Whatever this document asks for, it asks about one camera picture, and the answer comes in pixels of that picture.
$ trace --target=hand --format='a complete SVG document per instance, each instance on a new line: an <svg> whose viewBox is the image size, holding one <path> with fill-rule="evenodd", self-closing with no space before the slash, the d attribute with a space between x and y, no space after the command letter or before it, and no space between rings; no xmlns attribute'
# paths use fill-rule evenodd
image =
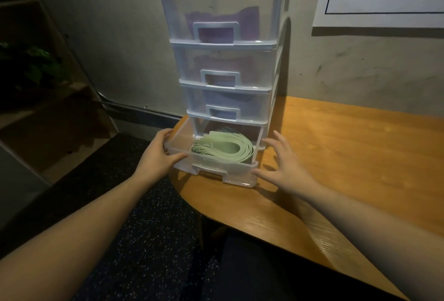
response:
<svg viewBox="0 0 444 301"><path fill-rule="evenodd" d="M318 183L311 177L297 159L297 155L291 149L287 139L274 131L277 140L263 138L262 141L274 148L279 158L279 169L266 171L262 169L252 170L252 174L273 183L284 191L305 197L305 194Z"/></svg>
<svg viewBox="0 0 444 301"><path fill-rule="evenodd" d="M172 131L172 129L164 129L157 132L140 158L132 178L152 185L164 177L175 163L188 157L186 153L169 156L164 152L163 142Z"/></svg>

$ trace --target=black border line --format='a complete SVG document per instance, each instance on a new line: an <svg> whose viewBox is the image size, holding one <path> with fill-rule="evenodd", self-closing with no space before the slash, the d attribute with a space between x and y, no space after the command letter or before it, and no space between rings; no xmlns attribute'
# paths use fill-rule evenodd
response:
<svg viewBox="0 0 444 301"><path fill-rule="evenodd" d="M330 0L325 7L325 15L441 15L444 12L327 12Z"/></svg>

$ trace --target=forearm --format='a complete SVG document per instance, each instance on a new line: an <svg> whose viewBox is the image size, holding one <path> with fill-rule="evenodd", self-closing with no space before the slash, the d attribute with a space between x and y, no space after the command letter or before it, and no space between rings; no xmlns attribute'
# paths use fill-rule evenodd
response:
<svg viewBox="0 0 444 301"><path fill-rule="evenodd" d="M68 300L150 186L130 178L0 261L6 300Z"/></svg>
<svg viewBox="0 0 444 301"><path fill-rule="evenodd" d="M319 184L302 199L412 300L444 300L444 239Z"/></svg>

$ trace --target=wood grain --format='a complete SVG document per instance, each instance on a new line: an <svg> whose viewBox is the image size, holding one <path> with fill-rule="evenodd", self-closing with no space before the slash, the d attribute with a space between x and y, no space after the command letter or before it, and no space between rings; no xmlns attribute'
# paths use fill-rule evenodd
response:
<svg viewBox="0 0 444 301"><path fill-rule="evenodd" d="M319 182L444 236L444 120L279 97L273 130ZM273 149L259 156L261 168L277 168ZM405 298L322 215L276 186L259 179L247 189L177 170L170 178L209 218Z"/></svg>

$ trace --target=dark pants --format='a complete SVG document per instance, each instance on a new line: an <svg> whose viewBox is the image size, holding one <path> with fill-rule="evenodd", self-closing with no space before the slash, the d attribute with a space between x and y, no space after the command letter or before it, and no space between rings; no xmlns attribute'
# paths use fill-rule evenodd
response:
<svg viewBox="0 0 444 301"><path fill-rule="evenodd" d="M401 300L364 282L229 230L213 301Z"/></svg>

